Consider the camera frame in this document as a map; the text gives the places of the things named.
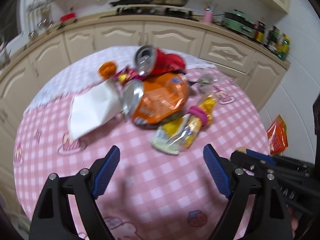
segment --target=can lid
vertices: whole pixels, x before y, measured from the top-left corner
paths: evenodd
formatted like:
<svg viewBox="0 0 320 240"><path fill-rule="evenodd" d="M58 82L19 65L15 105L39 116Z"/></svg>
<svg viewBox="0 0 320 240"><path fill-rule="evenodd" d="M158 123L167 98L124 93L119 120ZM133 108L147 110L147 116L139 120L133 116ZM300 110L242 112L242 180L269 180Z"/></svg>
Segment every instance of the can lid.
<svg viewBox="0 0 320 240"><path fill-rule="evenodd" d="M135 69L139 76L148 76L156 63L157 50L153 46L142 46L135 54L134 63Z"/></svg>
<svg viewBox="0 0 320 240"><path fill-rule="evenodd" d="M131 80L125 87L123 92L123 110L124 114L130 118L136 111L141 98L143 96L143 84L140 80Z"/></svg>

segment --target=orange package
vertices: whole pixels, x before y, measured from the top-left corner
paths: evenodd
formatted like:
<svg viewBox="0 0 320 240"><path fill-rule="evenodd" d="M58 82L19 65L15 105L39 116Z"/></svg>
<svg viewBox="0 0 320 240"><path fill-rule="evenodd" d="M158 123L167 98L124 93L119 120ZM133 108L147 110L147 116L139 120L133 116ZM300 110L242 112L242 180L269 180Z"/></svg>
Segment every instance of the orange package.
<svg viewBox="0 0 320 240"><path fill-rule="evenodd" d="M272 122L267 135L271 154L279 154L288 147L287 126L280 115Z"/></svg>

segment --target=blue gripper pad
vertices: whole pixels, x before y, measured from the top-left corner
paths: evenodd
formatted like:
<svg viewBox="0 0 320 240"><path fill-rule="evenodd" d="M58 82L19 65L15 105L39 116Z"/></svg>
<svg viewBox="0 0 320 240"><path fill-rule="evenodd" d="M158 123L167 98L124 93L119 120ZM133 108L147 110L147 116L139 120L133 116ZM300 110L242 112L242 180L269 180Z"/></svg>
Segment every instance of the blue gripper pad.
<svg viewBox="0 0 320 240"><path fill-rule="evenodd" d="M226 198L230 198L232 196L230 178L220 164L219 155L210 144L204 146L203 158L219 192L225 195Z"/></svg>
<svg viewBox="0 0 320 240"><path fill-rule="evenodd" d="M264 155L262 153L257 153L257 152L254 152L254 151L248 150L248 149L247 149L247 155L258 158L260 160L264 160L269 165L272 165L272 166L276 165L275 161L271 158L271 156Z"/></svg>
<svg viewBox="0 0 320 240"><path fill-rule="evenodd" d="M95 199L105 193L119 161L120 150L118 147L114 147L113 151L108 153L108 158L99 170L97 176L94 178L92 195Z"/></svg>

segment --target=gas stove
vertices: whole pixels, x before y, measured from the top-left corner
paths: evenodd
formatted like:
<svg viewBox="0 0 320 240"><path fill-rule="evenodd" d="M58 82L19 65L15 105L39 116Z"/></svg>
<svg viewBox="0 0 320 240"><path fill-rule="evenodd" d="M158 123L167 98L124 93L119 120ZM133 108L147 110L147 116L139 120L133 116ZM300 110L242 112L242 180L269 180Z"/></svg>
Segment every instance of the gas stove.
<svg viewBox="0 0 320 240"><path fill-rule="evenodd" d="M176 9L169 7L144 7L136 6L136 7L119 7L116 11L116 15L157 15L157 16L168 16L175 17L181 19L187 19L192 21L199 21L193 16L193 12L191 10L186 9Z"/></svg>

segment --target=metal bolt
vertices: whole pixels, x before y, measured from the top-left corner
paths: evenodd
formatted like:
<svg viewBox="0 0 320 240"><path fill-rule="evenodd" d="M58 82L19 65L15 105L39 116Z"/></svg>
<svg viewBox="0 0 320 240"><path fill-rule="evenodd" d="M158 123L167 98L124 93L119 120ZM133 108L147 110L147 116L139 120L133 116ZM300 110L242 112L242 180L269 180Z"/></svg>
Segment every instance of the metal bolt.
<svg viewBox="0 0 320 240"><path fill-rule="evenodd" d="M57 174L51 173L50 176L49 176L49 179L50 179L50 180L55 180L56 177L57 177Z"/></svg>
<svg viewBox="0 0 320 240"><path fill-rule="evenodd" d="M80 171L80 174L82 175L82 176L85 176L85 175L87 175L89 173L89 170L88 169L82 169L81 171Z"/></svg>
<svg viewBox="0 0 320 240"><path fill-rule="evenodd" d="M273 174L268 174L267 175L267 178L268 178L268 180L274 180L275 179L275 176L273 175Z"/></svg>
<svg viewBox="0 0 320 240"><path fill-rule="evenodd" d="M235 173L236 173L237 175L242 175L242 174L244 174L244 171L243 171L243 169L237 168L237 169L235 170Z"/></svg>

